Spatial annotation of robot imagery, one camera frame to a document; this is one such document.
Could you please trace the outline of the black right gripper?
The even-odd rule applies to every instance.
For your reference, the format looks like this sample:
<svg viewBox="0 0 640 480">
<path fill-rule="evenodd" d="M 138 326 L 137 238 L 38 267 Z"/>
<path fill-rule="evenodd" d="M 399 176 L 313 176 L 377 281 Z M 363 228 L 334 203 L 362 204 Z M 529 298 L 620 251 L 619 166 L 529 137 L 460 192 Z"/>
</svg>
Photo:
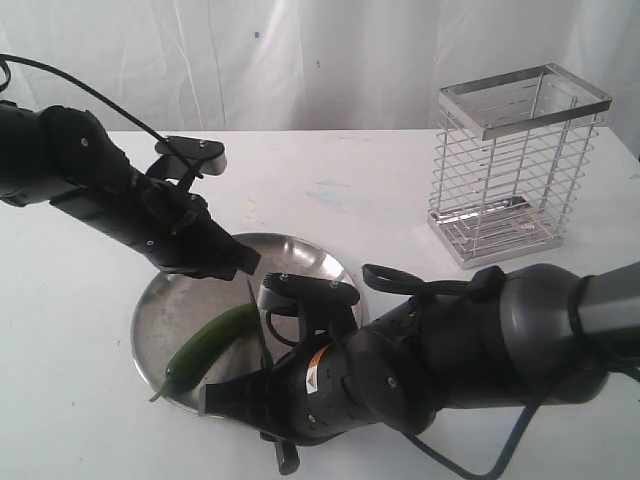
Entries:
<svg viewBox="0 0 640 480">
<path fill-rule="evenodd" d="M 370 412 L 355 393 L 346 361 L 333 346 L 289 359 L 222 383 L 203 385 L 198 415 L 263 425 L 267 441 L 320 445 L 370 424 Z"/>
</svg>

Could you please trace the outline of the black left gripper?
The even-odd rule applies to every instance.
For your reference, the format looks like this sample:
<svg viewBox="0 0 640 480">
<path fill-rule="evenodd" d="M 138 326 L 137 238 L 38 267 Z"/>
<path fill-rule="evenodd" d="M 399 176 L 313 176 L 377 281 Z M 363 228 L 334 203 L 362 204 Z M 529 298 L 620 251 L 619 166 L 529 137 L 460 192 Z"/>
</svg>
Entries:
<svg viewBox="0 0 640 480">
<path fill-rule="evenodd" d="M 165 273 L 231 280 L 253 275 L 261 254 L 218 225 L 206 201 L 142 174 L 134 177 L 134 250 Z"/>
</svg>

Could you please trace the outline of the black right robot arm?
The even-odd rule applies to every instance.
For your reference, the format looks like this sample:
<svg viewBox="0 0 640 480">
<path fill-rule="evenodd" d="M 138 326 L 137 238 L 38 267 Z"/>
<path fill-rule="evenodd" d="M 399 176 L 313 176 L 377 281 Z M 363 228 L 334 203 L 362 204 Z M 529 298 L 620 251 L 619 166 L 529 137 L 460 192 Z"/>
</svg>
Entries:
<svg viewBox="0 0 640 480">
<path fill-rule="evenodd" d="M 268 274 L 258 304 L 294 317 L 300 339 L 274 365 L 202 387 L 198 412 L 272 440 L 318 445 L 381 423 L 418 434 L 443 409 L 580 404 L 639 363 L 639 267 L 581 277 L 551 264 L 426 282 L 366 265 L 404 302 L 358 326 L 351 285 Z"/>
</svg>

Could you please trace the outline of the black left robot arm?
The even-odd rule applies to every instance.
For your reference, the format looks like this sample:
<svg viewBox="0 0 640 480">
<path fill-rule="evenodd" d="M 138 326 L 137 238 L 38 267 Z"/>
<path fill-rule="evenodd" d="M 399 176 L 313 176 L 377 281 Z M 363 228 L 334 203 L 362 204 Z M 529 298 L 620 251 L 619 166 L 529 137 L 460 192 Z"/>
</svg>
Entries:
<svg viewBox="0 0 640 480">
<path fill-rule="evenodd" d="M 169 136 L 157 160 L 137 170 L 89 111 L 34 112 L 1 104 L 1 200 L 52 207 L 144 256 L 164 273 L 230 281 L 261 260 L 211 216 L 190 188 L 227 166 L 219 141 Z"/>
</svg>

